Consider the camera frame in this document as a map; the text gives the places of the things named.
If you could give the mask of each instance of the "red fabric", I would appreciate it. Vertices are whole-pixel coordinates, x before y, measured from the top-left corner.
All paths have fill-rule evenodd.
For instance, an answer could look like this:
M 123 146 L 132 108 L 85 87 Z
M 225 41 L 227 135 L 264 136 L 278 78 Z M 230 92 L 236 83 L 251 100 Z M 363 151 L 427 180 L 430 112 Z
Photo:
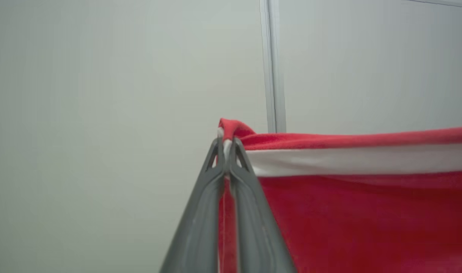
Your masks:
M 226 119 L 220 127 L 247 150 L 462 143 L 462 128 L 334 136 L 259 135 Z M 301 273 L 462 273 L 462 171 L 259 179 Z M 226 189 L 219 223 L 223 273 L 236 272 L 234 220 Z

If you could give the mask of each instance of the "red towel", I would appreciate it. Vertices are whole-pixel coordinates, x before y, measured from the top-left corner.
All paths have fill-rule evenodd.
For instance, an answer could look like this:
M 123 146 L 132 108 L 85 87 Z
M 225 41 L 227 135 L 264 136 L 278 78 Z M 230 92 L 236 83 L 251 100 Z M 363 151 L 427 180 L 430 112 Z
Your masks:
M 219 133 L 243 142 L 299 272 L 462 272 L 462 128 L 256 134 L 221 119 Z M 228 190 L 219 216 L 220 271 L 235 273 Z

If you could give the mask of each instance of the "gray wall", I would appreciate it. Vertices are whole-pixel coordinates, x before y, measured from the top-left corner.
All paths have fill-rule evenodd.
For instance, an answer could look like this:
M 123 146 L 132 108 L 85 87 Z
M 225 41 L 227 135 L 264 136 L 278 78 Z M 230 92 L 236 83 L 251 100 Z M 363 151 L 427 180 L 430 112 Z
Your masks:
M 462 126 L 462 7 L 280 1 L 287 132 Z
M 267 131 L 258 1 L 0 0 L 0 273 L 156 272 L 221 116 Z

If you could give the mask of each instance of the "white trim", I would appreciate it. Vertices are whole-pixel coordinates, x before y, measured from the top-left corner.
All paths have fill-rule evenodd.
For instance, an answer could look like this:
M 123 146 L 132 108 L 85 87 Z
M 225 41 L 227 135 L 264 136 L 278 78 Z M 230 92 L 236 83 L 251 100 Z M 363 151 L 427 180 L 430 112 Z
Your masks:
M 247 151 L 261 177 L 462 171 L 462 144 Z
M 218 138 L 223 138 L 224 137 L 224 128 L 222 128 L 222 127 L 217 128 L 217 137 Z
M 229 158 L 229 151 L 231 151 L 231 145 L 232 145 L 231 140 L 224 140 L 223 142 L 223 152 L 224 152 L 224 160 L 225 162 L 228 162 Z
M 462 7 L 462 0 L 411 0 L 411 1 Z

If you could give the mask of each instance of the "red cloth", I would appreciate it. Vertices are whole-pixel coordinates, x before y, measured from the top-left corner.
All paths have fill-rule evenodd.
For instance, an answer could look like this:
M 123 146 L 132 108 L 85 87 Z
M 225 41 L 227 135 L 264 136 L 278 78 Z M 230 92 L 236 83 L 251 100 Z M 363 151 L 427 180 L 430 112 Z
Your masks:
M 457 160 L 462 158 L 462 128 L 354 136 L 255 134 L 245 124 L 227 119 L 221 119 L 220 127 L 225 140 L 242 140 L 253 167 L 256 162 L 260 168 L 255 172 L 264 174 L 259 180 L 299 272 L 462 273 L 462 160 Z M 280 152 L 290 150 L 329 149 L 321 152 L 338 151 L 339 156 L 344 152 L 345 157 L 352 151 L 357 153 L 354 164 L 360 166 L 371 151 L 377 157 L 377 147 L 384 156 L 385 173 L 368 166 L 362 168 L 364 174 L 354 169 L 344 173 L 341 166 L 314 169 L 314 164 L 323 166 L 326 157 L 310 160 L 311 174 L 281 176 L 276 170 L 267 172 L 268 158 L 260 162 L 261 157 L 255 157 L 260 154 L 252 152 L 273 150 L 270 156 L 283 162 Z M 420 155 L 427 149 L 440 152 L 426 153 L 424 160 L 397 171 L 389 168 L 388 157 L 408 149 Z M 443 152 L 445 160 L 425 165 Z M 293 158 L 285 173 L 293 173 L 297 162 L 304 162 Z M 445 171 L 444 162 L 451 171 Z M 412 173 L 415 164 L 426 171 Z M 308 165 L 299 167 L 302 173 L 308 171 Z M 229 190 L 219 214 L 220 269 L 235 273 L 236 223 Z

